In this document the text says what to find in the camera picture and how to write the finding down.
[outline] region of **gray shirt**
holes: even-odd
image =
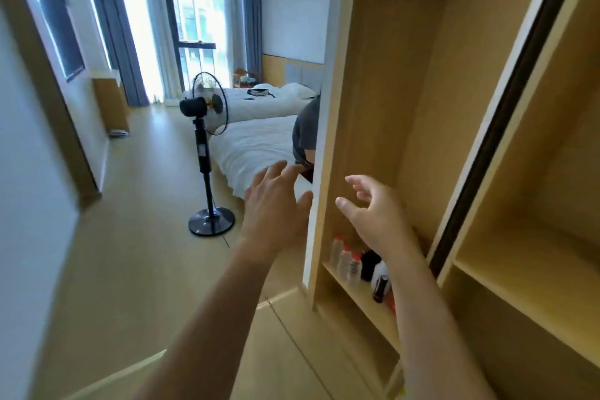
[[[297,165],[310,165],[306,160],[305,150],[317,149],[317,128],[319,126],[319,106],[321,95],[306,105],[294,124],[292,145]]]

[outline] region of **person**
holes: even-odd
[[[303,168],[282,161],[254,177],[229,266],[145,381],[137,400],[229,398],[271,264],[306,229],[312,193],[304,193],[296,202],[293,190]],[[369,176],[346,180],[368,207],[359,208],[341,197],[335,204],[385,260],[394,285],[407,396],[494,399],[419,252],[394,191]]]
[[[314,155],[317,149],[317,128],[321,95],[317,95],[296,117],[292,130],[292,149],[296,165],[304,165],[302,176],[313,182]]]

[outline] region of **left hand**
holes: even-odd
[[[255,260],[272,263],[306,227],[313,193],[305,192],[297,202],[294,194],[294,183],[302,171],[302,165],[279,161],[260,171],[246,190],[240,237],[251,242]]]

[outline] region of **fan base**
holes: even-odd
[[[218,236],[233,227],[235,215],[228,208],[216,207],[215,216],[211,219],[208,209],[202,209],[188,222],[188,228],[196,236]]]

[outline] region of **standing fan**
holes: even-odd
[[[225,123],[220,125],[214,132],[208,131],[211,135],[220,135],[227,129],[229,123],[229,104],[221,84],[214,75],[208,72],[200,72],[196,75],[191,88],[191,97],[179,102],[179,110],[186,117],[194,117],[196,150],[200,172],[204,176],[208,207],[190,218],[188,228],[197,236],[218,236],[231,229],[235,223],[235,215],[228,208],[213,205],[211,157],[208,151],[204,116],[208,113],[209,108],[213,109],[219,116],[224,115]]]

